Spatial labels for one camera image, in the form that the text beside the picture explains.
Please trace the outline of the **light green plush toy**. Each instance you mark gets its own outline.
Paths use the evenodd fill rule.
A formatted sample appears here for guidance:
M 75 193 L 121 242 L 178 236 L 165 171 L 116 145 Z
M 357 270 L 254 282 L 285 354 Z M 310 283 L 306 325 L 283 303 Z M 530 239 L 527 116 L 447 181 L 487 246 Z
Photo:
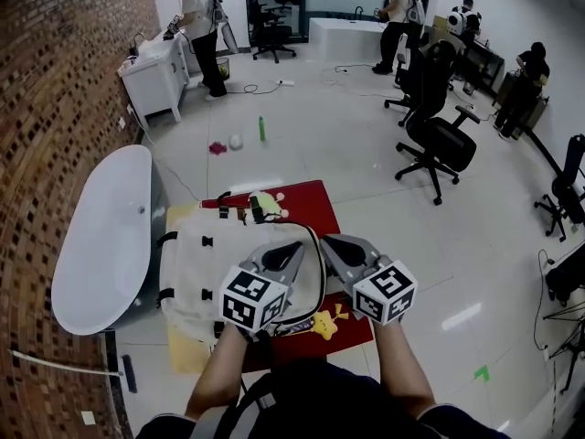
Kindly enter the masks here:
M 288 219 L 289 211 L 281 206 L 285 195 L 277 192 L 272 195 L 266 191 L 255 191 L 249 195 L 250 210 L 256 223 Z

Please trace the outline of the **black handheld device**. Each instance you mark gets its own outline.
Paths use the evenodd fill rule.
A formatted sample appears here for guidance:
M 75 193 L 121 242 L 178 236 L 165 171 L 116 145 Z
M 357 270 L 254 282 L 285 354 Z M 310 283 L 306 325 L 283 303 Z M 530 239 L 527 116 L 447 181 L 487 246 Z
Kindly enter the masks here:
M 264 192 L 256 195 L 251 195 L 249 198 L 250 210 L 252 217 L 256 224 L 261 224 L 267 220 L 267 218 L 273 218 L 277 215 L 274 212 L 274 200 L 270 194 Z

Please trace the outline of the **yellow star plush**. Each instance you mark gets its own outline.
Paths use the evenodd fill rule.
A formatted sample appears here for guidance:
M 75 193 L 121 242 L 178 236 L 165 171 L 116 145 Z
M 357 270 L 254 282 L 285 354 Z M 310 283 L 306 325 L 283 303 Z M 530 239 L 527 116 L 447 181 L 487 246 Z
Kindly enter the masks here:
M 310 331 L 321 336 L 325 341 L 329 341 L 338 331 L 338 327 L 335 324 L 335 318 L 331 317 L 328 310 L 325 310 L 314 314 Z

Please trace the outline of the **red tablecloth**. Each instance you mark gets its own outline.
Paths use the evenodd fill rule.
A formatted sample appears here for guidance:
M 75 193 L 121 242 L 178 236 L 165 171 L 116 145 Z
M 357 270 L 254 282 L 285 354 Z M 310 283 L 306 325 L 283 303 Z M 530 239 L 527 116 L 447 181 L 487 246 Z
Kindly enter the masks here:
M 321 180 L 288 186 L 267 188 L 266 192 L 285 195 L 282 207 L 289 211 L 289 219 L 309 226 L 318 237 L 340 231 L 335 213 Z M 350 315 L 347 320 L 336 320 L 338 331 L 329 341 L 313 332 L 273 337 L 266 348 L 254 343 L 248 348 L 244 371 L 251 373 L 280 366 L 286 362 L 309 358 L 325 359 L 338 351 L 358 347 L 373 339 L 372 329 L 366 319 Z

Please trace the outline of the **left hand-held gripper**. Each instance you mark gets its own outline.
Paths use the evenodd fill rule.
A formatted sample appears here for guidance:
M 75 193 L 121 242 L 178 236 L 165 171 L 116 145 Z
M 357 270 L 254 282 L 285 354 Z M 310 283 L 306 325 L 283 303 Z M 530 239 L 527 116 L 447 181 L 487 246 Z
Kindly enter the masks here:
M 257 333 L 283 311 L 288 287 L 304 256 L 304 244 L 285 240 L 262 244 L 239 266 L 232 266 L 219 291 L 219 315 L 227 322 Z M 273 268 L 274 282 L 242 268 Z

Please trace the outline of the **light grey backpack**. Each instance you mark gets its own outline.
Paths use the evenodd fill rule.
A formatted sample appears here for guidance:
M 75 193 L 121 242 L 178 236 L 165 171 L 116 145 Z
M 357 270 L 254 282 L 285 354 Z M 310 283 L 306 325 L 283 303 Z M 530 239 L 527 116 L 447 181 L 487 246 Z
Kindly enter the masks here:
M 304 244 L 300 269 L 288 287 L 282 313 L 251 338 L 278 335 L 311 319 L 324 301 L 326 270 L 315 232 L 288 219 L 256 224 L 249 198 L 236 208 L 194 209 L 158 241 L 162 249 L 158 304 L 168 322 L 185 335 L 209 344 L 219 337 L 220 286 L 232 266 L 239 266 L 256 248 L 276 241 Z M 274 282 L 273 268 L 242 268 Z

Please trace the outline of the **white bathtub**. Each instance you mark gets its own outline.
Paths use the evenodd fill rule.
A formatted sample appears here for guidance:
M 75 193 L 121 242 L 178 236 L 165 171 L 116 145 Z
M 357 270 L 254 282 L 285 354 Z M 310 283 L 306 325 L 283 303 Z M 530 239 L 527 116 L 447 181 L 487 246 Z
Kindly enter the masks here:
M 143 145 L 107 155 L 82 189 L 51 286 L 52 312 L 70 334 L 115 330 L 156 308 L 169 207 Z

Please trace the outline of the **white handled floor brush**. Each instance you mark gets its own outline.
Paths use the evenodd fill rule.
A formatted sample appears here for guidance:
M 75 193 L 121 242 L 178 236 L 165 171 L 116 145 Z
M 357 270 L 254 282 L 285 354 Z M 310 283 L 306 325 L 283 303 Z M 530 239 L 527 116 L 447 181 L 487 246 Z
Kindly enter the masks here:
M 65 364 L 60 364 L 53 361 L 47 361 L 43 359 L 36 358 L 34 356 L 30 356 L 24 353 L 21 353 L 14 349 L 8 350 L 9 354 L 16 358 L 22 359 L 29 363 L 36 364 L 39 366 L 45 366 L 48 368 L 53 369 L 60 369 L 70 372 L 76 372 L 80 374 L 87 374 L 87 375 L 94 375 L 94 376 L 102 376 L 102 377 L 113 377 L 117 378 L 121 381 L 122 388 L 130 393 L 137 392 L 137 382 L 136 377 L 133 369 L 132 359 L 129 355 L 123 355 L 117 358 L 118 361 L 118 369 L 117 370 L 103 370 L 103 369 L 86 369 L 80 368 L 75 366 L 68 366 Z

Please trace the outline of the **black office chair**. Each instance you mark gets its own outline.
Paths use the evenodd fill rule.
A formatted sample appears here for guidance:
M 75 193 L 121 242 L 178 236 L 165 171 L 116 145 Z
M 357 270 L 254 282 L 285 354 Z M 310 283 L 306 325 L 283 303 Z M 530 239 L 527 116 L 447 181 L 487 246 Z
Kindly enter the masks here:
M 291 27 L 284 25 L 282 15 L 277 15 L 273 10 L 263 11 L 264 4 L 260 0 L 248 0 L 248 22 L 250 26 L 250 43 L 258 50 L 252 54 L 252 59 L 257 60 L 259 55 L 271 53 L 274 62 L 278 64 L 280 59 L 278 52 L 287 52 L 293 58 L 297 53 L 292 48 L 287 48 L 293 36 Z
M 388 109 L 390 105 L 398 105 L 409 109 L 403 119 L 398 122 L 399 127 L 404 127 L 407 120 L 420 107 L 421 67 L 424 59 L 422 46 L 428 41 L 429 36 L 425 34 L 413 48 L 409 49 L 409 65 L 407 68 L 403 67 L 406 62 L 405 57 L 399 54 L 399 66 L 395 82 L 399 89 L 404 93 L 404 96 L 399 100 L 384 100 L 385 109 Z
M 477 149 L 476 142 L 461 130 L 461 125 L 467 120 L 478 124 L 480 119 L 461 105 L 455 107 L 458 117 L 454 121 L 439 116 L 458 59 L 458 50 L 453 43 L 441 39 L 422 48 L 422 54 L 420 107 L 404 126 L 409 139 L 420 149 L 397 143 L 396 150 L 408 152 L 414 157 L 414 162 L 398 171 L 395 178 L 400 180 L 414 171 L 427 170 L 436 193 L 433 203 L 440 206 L 442 194 L 438 174 L 449 175 L 454 185 L 459 183 L 459 174 L 471 164 Z
M 569 139 L 565 165 L 563 169 L 557 168 L 557 176 L 551 184 L 552 198 L 545 194 L 542 201 L 535 201 L 534 208 L 545 210 L 552 218 L 549 230 L 545 235 L 550 237 L 555 229 L 560 232 L 559 241 L 566 240 L 567 235 L 563 226 L 564 219 L 570 219 L 575 225 L 585 223 L 585 208 L 581 202 L 585 199 L 585 191 L 580 193 L 575 188 L 577 176 L 580 171 L 580 162 L 585 156 L 585 135 L 574 135 Z

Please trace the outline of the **black tripod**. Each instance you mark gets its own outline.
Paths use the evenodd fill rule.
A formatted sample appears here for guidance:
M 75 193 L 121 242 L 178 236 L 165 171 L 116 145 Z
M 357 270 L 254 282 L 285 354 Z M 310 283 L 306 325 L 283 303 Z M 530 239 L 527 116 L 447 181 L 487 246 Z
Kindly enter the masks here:
M 585 359 L 585 301 L 563 307 L 558 312 L 544 316 L 543 319 L 575 324 L 560 346 L 548 355 L 549 359 L 554 359 L 565 352 L 570 354 L 569 373 L 564 387 L 559 391 L 559 394 L 563 395 L 570 387 L 577 361 Z

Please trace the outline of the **white rectangular counter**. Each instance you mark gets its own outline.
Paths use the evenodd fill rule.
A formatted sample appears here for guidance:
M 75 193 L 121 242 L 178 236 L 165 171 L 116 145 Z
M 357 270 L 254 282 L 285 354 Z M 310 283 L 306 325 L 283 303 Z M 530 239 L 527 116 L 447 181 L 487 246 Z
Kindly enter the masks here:
M 313 17 L 308 45 L 311 54 L 321 61 L 373 63 L 380 60 L 385 27 L 376 21 Z

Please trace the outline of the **person's navy clothed body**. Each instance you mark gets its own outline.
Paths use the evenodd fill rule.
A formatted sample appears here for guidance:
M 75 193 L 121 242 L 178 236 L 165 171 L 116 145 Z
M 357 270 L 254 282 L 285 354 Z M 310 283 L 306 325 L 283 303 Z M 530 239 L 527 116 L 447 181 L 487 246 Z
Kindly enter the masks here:
M 271 392 L 276 404 L 261 410 Z M 198 420 L 155 416 L 135 439 L 509 439 L 450 404 L 410 415 L 375 380 L 326 361 L 301 360 L 263 375 L 237 405 Z

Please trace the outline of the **white sink cabinet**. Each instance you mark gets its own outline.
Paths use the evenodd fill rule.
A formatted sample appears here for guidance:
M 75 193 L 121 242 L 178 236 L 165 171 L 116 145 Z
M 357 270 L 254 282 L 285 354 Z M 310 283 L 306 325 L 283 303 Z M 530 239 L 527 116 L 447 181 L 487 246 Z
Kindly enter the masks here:
M 134 113 L 144 128 L 149 127 L 147 116 L 165 111 L 171 111 L 180 123 L 179 103 L 189 82 L 180 40 L 163 40 L 159 35 L 143 41 L 138 49 L 139 55 L 127 59 L 117 70 Z

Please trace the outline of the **person's left forearm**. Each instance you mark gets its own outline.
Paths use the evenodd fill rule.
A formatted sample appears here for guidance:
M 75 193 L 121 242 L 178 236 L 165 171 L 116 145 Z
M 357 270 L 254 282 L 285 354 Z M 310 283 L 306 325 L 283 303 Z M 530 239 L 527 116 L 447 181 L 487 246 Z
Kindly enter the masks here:
M 237 326 L 225 325 L 188 400 L 185 415 L 198 420 L 211 408 L 236 404 L 248 341 Z

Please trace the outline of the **black bag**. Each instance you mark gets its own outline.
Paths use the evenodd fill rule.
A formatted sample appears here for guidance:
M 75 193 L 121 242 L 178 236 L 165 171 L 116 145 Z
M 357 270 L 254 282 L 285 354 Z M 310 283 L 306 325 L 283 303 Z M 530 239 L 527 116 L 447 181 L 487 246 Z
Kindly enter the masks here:
M 545 282 L 551 301 L 558 300 L 566 306 L 570 295 L 585 287 L 585 244 L 550 270 Z

